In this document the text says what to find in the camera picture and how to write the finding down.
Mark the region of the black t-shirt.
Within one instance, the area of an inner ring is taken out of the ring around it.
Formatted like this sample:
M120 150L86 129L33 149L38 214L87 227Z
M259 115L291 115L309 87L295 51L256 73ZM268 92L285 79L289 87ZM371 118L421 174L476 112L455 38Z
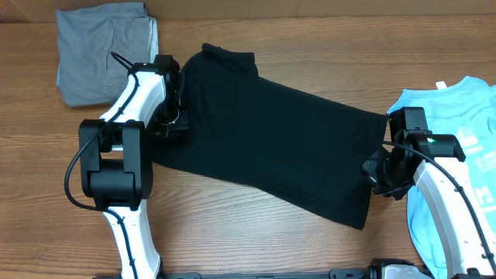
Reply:
M252 53L204 44L183 71L189 128L176 142L155 143L154 162L364 227L371 188L361 167L382 145L385 115L268 81Z

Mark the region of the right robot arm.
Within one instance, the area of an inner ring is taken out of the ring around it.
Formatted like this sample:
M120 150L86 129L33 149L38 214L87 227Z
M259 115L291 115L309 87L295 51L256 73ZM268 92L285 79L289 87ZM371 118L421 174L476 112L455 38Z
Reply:
M495 239L471 187L458 139L429 130L421 107L389 116L392 151L381 147L362 165L376 195L403 198L416 186L432 214L449 278L493 278Z

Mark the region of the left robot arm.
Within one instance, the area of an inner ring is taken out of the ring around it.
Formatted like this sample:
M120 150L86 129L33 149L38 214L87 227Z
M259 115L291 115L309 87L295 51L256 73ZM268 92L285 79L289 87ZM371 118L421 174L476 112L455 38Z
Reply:
M154 246L147 213L153 187L150 147L178 140L189 128L181 104L179 63L157 54L148 63L112 57L127 73L127 85L99 119L78 129L79 150L70 165L81 168L81 186L93 199L90 210L107 219L121 260L120 278L162 278L163 261Z

